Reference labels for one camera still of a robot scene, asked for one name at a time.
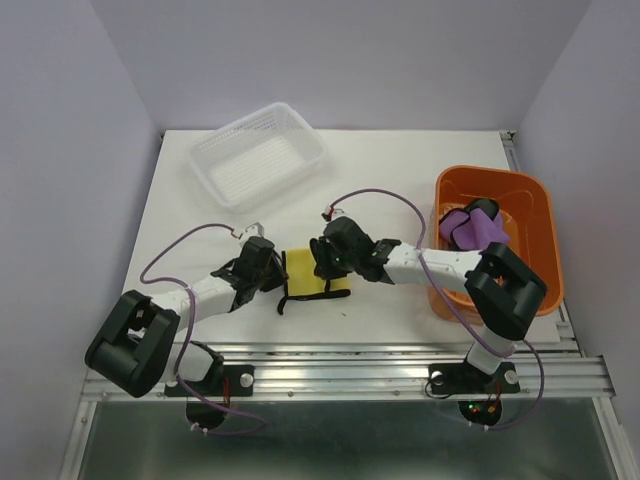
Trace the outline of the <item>purple black-edged towel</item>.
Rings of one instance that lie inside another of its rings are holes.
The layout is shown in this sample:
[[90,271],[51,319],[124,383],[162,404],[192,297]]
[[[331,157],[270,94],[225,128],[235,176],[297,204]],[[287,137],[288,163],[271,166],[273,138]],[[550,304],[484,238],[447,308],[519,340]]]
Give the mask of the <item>purple black-edged towel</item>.
[[499,204],[476,198],[462,208],[453,208],[438,223],[439,238],[456,251],[484,250],[491,243],[508,244]]

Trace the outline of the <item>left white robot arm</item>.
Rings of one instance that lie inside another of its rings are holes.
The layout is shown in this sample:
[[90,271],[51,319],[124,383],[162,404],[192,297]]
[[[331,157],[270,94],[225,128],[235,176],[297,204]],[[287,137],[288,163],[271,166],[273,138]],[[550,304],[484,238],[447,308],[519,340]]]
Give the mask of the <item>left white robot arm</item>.
[[272,290],[283,281],[275,245],[251,236],[236,259],[193,285],[155,296],[137,290],[122,294],[89,344],[84,362],[140,398],[156,384],[176,380],[177,333],[212,316],[234,312],[258,291]]

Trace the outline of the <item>yellow black-edged towel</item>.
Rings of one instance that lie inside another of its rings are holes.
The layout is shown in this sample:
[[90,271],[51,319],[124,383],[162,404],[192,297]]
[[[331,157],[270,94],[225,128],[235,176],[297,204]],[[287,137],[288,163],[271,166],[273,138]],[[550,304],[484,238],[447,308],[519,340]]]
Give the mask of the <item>yellow black-edged towel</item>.
[[287,279],[276,309],[279,315],[284,314],[288,302],[333,300],[351,295],[351,283],[347,277],[324,280],[314,274],[316,261],[309,248],[285,250],[282,261]]

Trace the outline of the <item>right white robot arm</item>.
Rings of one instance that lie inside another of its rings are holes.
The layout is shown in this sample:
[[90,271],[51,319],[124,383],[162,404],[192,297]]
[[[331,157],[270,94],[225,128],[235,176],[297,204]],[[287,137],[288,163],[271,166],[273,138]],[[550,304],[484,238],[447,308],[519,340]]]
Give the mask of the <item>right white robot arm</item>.
[[398,239],[372,240],[347,216],[330,221],[310,240],[314,274],[324,280],[351,273],[373,283],[422,285],[466,294],[483,322],[460,366],[463,384],[482,390],[503,359],[522,341],[547,286],[507,245],[484,250],[420,249]]

